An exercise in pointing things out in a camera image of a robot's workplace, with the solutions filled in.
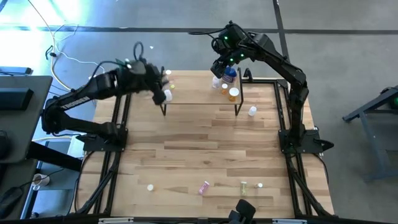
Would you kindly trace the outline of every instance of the gray floor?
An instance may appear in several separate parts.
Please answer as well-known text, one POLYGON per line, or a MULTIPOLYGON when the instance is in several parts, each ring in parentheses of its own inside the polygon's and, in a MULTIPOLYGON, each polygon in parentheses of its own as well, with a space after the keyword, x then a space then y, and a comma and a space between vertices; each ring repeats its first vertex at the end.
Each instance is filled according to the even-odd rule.
MULTIPOLYGON (((244 28, 277 28, 272 0, 33 3, 50 25, 58 26, 76 22, 95 27, 214 28, 223 27, 232 19, 244 28)), ((395 0, 279 0, 279 6, 285 29, 398 29, 395 0)), ((8 0, 0 13, 0 23, 43 26, 23 0, 8 0)), ((51 75, 44 58, 45 50, 52 45, 48 32, 2 30, 0 34, 2 65, 30 66, 36 75, 51 75)), ((279 35, 269 36, 280 51, 279 35)), ((148 60, 171 70, 208 70, 216 58, 209 37, 182 32, 77 32, 60 46, 71 57, 99 62, 132 58, 132 46, 137 40, 143 41, 148 60)), ((286 41, 292 63, 307 74, 314 122, 322 138, 335 143, 335 148, 325 153, 325 162, 336 214, 397 222, 398 178, 364 182, 362 176, 372 172, 374 164, 369 143, 359 121, 346 124, 341 117, 376 97, 384 87, 397 85, 398 35, 287 34, 286 41)), ((277 76, 261 62, 244 62, 240 66, 250 67, 256 77, 277 76)), ((76 88, 87 81, 94 67, 60 57, 55 70, 64 82, 76 88)), ((91 119, 94 108, 85 104, 70 114, 91 119)), ((38 127, 35 136, 43 135, 38 127)))

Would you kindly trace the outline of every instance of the black bracket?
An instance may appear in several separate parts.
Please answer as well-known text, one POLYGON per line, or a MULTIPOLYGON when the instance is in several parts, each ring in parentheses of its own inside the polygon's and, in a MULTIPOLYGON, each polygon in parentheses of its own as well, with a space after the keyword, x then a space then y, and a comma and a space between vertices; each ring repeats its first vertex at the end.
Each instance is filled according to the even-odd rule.
POLYGON ((280 84, 281 85, 281 87, 283 87, 283 88, 285 88, 285 89, 287 89, 287 87, 289 87, 288 85, 287 85, 287 81, 285 80, 285 79, 277 79, 276 80, 276 82, 278 83, 278 84, 280 84))
POLYGON ((76 138, 85 143, 84 151, 121 152, 124 151, 128 132, 128 129, 118 129, 119 139, 115 141, 105 140, 96 134, 85 134, 76 138))
POLYGON ((280 150, 282 153, 321 153, 334 146, 330 141, 322 140, 319 137, 318 130, 306 130, 305 136, 301 142, 301 146, 295 149, 289 146, 287 142, 287 135, 289 130, 279 130, 279 143, 281 145, 280 150))
POLYGON ((249 78, 249 82, 253 82, 253 76, 251 75, 250 69, 247 68, 244 71, 243 78, 249 78))

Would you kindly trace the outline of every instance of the white cup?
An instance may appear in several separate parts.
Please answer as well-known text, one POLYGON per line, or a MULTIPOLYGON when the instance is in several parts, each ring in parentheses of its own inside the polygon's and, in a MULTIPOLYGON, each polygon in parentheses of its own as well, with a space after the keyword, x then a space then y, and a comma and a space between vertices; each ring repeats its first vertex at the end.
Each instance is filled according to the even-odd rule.
POLYGON ((32 180, 33 190, 39 190, 41 186, 46 186, 50 182, 50 177, 44 174, 35 174, 32 180))
POLYGON ((249 115, 254 116, 256 114, 257 108, 255 106, 250 107, 249 115))
POLYGON ((172 92, 170 90, 165 90, 164 94, 166 95, 166 101, 172 101, 173 96, 172 96, 172 92))

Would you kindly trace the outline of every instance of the wood grain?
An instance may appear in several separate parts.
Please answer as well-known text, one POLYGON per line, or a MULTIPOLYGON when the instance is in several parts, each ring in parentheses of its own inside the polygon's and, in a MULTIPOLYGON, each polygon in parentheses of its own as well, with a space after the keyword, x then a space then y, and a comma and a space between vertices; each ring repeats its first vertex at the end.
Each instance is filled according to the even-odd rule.
POLYGON ((239 89, 239 95, 236 101, 229 101, 229 93, 221 94, 220 88, 213 88, 214 75, 211 71, 172 71, 167 78, 170 84, 164 89, 170 89, 169 85, 173 84, 172 92, 173 100, 165 102, 165 104, 204 104, 204 105, 238 105, 241 103, 240 82, 237 78, 234 83, 228 84, 228 91, 232 87, 239 89))
MULTIPOLYGON (((150 95, 133 95, 112 216, 226 218, 243 198, 256 207, 256 218, 293 217, 286 163, 277 138, 274 88, 244 84, 244 95, 239 116, 231 105, 173 105, 166 117, 150 95), (249 117, 254 105, 257 113, 249 117), (210 187, 201 196, 198 190, 204 181, 210 187), (241 181, 248 183, 246 196, 240 194, 241 181), (256 189, 258 183, 264 187, 256 189), (153 192, 146 190, 148 184, 154 185, 153 192)), ((99 101, 94 120, 110 121, 113 105, 114 98, 99 101)), ((313 128, 308 102, 303 119, 307 129, 313 128)), ((98 183, 102 160, 103 153, 96 152, 86 163, 78 189, 79 207, 98 183)), ((309 188, 333 213, 323 165, 312 155, 303 155, 303 163, 309 188)), ((304 210, 300 190, 298 196, 304 210)))

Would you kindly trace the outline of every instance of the small white object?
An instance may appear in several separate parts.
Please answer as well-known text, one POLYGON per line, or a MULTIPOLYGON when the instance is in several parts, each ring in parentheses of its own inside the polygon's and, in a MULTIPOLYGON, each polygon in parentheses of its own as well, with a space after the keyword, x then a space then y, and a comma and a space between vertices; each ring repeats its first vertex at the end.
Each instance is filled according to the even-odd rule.
POLYGON ((170 90, 165 90, 164 94, 166 95, 166 101, 172 101, 173 95, 172 95, 172 92, 170 90))
POLYGON ((257 108, 255 106, 250 107, 249 115, 254 116, 257 112, 257 108))
POLYGON ((239 90, 238 90, 238 88, 232 87, 232 88, 229 90, 229 94, 230 94, 231 96, 238 96, 238 95, 239 95, 239 90))
POLYGON ((39 190, 41 186, 46 186, 50 182, 50 177, 44 174, 35 174, 32 180, 33 190, 39 190))
POLYGON ((153 184, 148 184, 147 190, 148 191, 153 191, 154 190, 154 185, 153 184))
POLYGON ((220 87, 220 79, 217 77, 213 77, 213 88, 220 87))

